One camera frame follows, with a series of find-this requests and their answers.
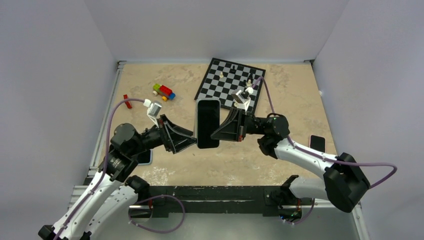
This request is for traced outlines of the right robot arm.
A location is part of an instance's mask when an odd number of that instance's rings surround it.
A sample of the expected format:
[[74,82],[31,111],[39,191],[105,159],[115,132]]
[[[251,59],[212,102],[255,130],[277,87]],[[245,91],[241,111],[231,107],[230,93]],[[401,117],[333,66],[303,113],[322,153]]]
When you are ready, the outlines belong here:
[[288,204],[301,198],[331,202],[340,211],[350,213],[371,185],[360,165],[347,153],[327,154],[290,139],[289,122],[278,113],[256,117],[232,108],[224,122],[210,135],[214,140],[241,142],[246,135],[260,135],[259,149],[265,156],[295,164],[315,174],[317,179],[293,177],[281,189]]

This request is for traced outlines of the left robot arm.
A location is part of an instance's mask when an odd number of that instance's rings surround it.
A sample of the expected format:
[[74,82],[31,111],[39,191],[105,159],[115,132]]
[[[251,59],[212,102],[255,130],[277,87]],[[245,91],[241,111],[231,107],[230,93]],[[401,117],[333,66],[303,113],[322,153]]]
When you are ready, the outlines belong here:
[[38,232],[43,240],[94,240],[119,212],[138,204],[153,212],[150,185],[132,175],[139,160],[152,149],[164,146],[174,154],[196,143],[192,131],[161,115],[156,125],[142,133],[130,123],[120,124],[110,139],[102,165],[85,191],[67,213]]

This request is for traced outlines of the clear phone case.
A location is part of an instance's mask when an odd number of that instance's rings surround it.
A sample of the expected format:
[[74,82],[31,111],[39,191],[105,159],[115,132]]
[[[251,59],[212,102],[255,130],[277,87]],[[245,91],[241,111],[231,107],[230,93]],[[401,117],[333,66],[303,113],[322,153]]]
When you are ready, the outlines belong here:
[[220,125],[221,102],[217,98],[199,98],[195,108],[195,134],[203,141],[211,141],[211,134]]

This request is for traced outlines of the black phone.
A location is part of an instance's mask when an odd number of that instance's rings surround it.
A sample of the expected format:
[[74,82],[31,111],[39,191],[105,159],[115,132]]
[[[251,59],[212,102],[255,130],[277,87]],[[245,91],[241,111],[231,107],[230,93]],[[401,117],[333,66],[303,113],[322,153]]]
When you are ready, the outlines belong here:
[[220,141],[211,135],[220,126],[221,103],[216,98],[199,99],[196,103],[196,139],[199,149],[212,149],[220,145]]

